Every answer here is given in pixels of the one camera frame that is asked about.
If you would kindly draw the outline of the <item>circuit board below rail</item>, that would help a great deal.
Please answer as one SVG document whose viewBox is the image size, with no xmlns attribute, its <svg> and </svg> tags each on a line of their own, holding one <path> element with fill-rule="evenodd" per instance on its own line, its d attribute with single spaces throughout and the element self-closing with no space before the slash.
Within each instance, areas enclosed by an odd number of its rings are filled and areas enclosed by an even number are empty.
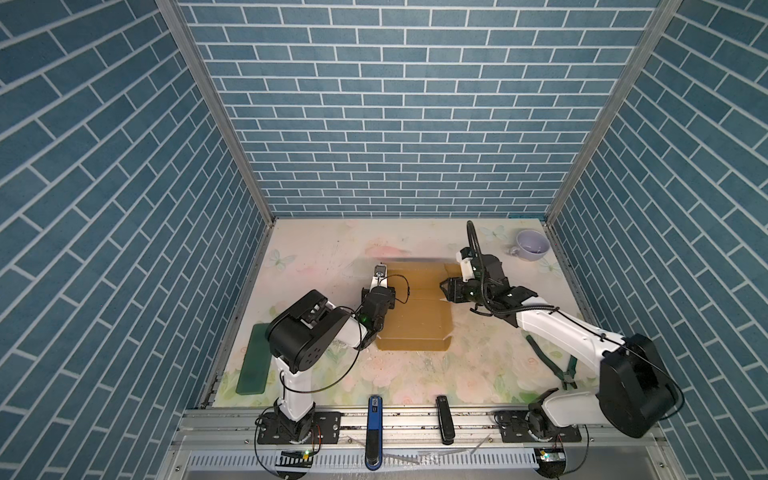
<svg viewBox="0 0 768 480">
<path fill-rule="evenodd" d="M 545 479 L 559 479 L 566 471 L 567 457 L 563 449 L 541 448 L 533 449 L 537 463 L 536 473 Z"/>
<path fill-rule="evenodd" d="M 281 451 L 276 457 L 275 473 L 281 479 L 301 479 L 314 464 L 314 453 L 304 451 Z"/>
</svg>

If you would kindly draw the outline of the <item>green rectangular board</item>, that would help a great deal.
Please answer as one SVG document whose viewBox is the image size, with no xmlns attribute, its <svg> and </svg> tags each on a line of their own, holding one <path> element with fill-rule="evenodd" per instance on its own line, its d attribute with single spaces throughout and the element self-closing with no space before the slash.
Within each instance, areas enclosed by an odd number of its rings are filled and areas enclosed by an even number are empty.
<svg viewBox="0 0 768 480">
<path fill-rule="evenodd" d="M 263 394 L 271 366 L 271 352 L 266 333 L 267 323 L 256 324 L 251 330 L 243 365 L 236 386 L 238 395 Z"/>
</svg>

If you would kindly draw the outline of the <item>right circuit board below rail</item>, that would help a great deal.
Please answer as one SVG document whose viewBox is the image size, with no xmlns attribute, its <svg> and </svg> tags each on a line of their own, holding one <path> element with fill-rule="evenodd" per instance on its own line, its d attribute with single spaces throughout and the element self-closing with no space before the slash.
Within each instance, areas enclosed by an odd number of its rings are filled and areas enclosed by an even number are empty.
<svg viewBox="0 0 768 480">
<path fill-rule="evenodd" d="M 563 449 L 541 448 L 533 449 L 537 463 L 536 473 L 545 479 L 559 479 L 566 471 L 567 457 Z"/>
</svg>

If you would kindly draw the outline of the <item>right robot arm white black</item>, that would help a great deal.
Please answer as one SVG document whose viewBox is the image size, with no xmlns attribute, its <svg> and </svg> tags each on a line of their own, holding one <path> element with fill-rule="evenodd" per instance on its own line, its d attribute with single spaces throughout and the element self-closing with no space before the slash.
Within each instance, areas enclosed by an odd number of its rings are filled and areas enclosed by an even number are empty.
<svg viewBox="0 0 768 480">
<path fill-rule="evenodd" d="M 584 389 L 564 377 L 562 387 L 531 402 L 526 422 L 532 437 L 550 441 L 561 429 L 595 424 L 640 438 L 682 410 L 685 394 L 651 339 L 592 326 L 546 303 L 536 292 L 511 285 L 501 261 L 483 253 L 474 224 L 467 223 L 466 231 L 468 245 L 457 254 L 461 274 L 440 284 L 447 301 L 469 303 L 477 315 L 543 338 L 597 378 L 596 387 Z"/>
</svg>

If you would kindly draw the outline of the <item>blue black handheld tool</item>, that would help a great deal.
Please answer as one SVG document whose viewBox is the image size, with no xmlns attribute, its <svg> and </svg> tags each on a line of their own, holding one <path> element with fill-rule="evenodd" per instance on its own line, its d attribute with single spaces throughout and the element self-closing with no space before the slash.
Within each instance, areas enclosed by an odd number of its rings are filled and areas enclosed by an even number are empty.
<svg viewBox="0 0 768 480">
<path fill-rule="evenodd" d="M 365 438 L 365 466 L 370 471 L 383 464 L 383 409 L 382 397 L 371 395 L 368 401 Z"/>
</svg>

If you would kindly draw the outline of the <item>lavender ceramic cup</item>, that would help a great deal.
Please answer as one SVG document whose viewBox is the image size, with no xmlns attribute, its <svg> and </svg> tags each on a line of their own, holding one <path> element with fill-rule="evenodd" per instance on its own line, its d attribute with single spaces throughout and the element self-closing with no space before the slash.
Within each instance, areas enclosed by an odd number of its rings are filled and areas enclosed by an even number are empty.
<svg viewBox="0 0 768 480">
<path fill-rule="evenodd" d="M 536 262 L 544 258 L 551 249 L 551 243 L 541 232 L 520 230 L 515 235 L 514 244 L 508 254 L 525 261 Z"/>
</svg>

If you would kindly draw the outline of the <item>aluminium front rail frame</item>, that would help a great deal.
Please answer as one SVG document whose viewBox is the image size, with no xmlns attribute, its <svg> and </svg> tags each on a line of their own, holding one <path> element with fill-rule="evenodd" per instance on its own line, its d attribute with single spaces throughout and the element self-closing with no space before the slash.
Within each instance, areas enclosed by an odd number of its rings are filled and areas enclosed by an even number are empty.
<svg viewBox="0 0 768 480">
<path fill-rule="evenodd" d="M 612 427 L 577 427 L 579 443 L 504 443 L 492 419 L 511 405 L 451 406 L 456 438 L 441 441 L 437 408 L 383 408 L 383 464 L 365 466 L 367 409 L 338 407 L 337 444 L 302 445 L 257 442 L 257 409 L 188 410 L 158 473 L 160 479 L 278 479 L 274 466 L 281 451 L 314 453 L 301 479 L 539 479 L 533 449 L 559 448 L 567 457 L 564 479 L 681 479 L 683 469 L 660 428 L 640 439 Z"/>
</svg>

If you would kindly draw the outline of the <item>black handheld stick device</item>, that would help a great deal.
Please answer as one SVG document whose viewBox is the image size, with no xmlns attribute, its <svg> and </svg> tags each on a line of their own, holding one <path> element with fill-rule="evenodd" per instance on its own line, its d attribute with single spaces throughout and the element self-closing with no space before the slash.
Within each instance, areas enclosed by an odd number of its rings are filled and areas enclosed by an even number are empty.
<svg viewBox="0 0 768 480">
<path fill-rule="evenodd" d="M 456 432 L 448 398 L 445 395 L 436 397 L 436 408 L 441 441 L 444 445 L 452 445 Z"/>
</svg>

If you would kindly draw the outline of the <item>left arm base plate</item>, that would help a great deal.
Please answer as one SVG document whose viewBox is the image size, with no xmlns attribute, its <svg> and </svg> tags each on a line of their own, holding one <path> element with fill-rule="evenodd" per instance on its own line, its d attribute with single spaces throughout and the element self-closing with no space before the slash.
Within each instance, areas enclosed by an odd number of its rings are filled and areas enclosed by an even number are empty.
<svg viewBox="0 0 768 480">
<path fill-rule="evenodd" d="M 280 409 L 267 411 L 261 416 L 257 442 L 265 445 L 302 445 L 322 441 L 337 444 L 341 427 L 341 413 L 311 410 L 300 420 L 289 419 Z"/>
</svg>

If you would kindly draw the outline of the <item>left circuit board below rail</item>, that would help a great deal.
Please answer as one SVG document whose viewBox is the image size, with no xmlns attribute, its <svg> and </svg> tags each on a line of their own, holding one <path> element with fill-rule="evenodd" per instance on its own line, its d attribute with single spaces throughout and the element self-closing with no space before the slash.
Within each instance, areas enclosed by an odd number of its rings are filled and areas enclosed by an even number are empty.
<svg viewBox="0 0 768 480">
<path fill-rule="evenodd" d="M 281 451 L 276 457 L 275 473 L 281 479 L 301 479 L 314 464 L 314 453 L 304 451 Z"/>
</svg>

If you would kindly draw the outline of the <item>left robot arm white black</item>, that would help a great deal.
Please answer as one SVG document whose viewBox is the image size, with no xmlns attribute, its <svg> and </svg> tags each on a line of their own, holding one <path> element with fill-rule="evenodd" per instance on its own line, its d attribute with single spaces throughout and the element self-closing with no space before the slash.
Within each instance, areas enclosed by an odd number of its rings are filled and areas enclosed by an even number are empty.
<svg viewBox="0 0 768 480">
<path fill-rule="evenodd" d="M 311 290 L 269 324 L 266 339 L 281 384 L 275 402 L 279 435 L 289 443 L 308 438 L 315 430 L 313 395 L 318 392 L 311 387 L 312 367 L 335 340 L 356 352 L 367 349 L 395 304 L 396 291 L 385 284 L 364 289 L 355 309 L 336 306 Z"/>
</svg>

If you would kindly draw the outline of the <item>brown cardboard paper box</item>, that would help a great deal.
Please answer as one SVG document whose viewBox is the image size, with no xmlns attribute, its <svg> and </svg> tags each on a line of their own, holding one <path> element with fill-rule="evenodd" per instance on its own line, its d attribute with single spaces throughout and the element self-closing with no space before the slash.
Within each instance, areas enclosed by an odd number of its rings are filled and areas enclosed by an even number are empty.
<svg viewBox="0 0 768 480">
<path fill-rule="evenodd" d="M 389 262 L 388 285 L 394 287 L 396 306 L 390 310 L 376 346 L 382 351 L 446 351 L 452 340 L 452 303 L 440 283 L 460 277 L 457 264 Z"/>
</svg>

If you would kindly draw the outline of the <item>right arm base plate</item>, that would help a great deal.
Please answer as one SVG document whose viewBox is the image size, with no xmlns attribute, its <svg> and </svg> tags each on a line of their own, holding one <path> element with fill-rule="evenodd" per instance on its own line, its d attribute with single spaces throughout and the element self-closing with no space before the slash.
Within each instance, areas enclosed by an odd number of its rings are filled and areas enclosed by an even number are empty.
<svg viewBox="0 0 768 480">
<path fill-rule="evenodd" d="M 575 426 L 557 427 L 542 413 L 530 410 L 497 410 L 492 419 L 504 443 L 554 442 L 579 443 L 582 435 Z"/>
</svg>

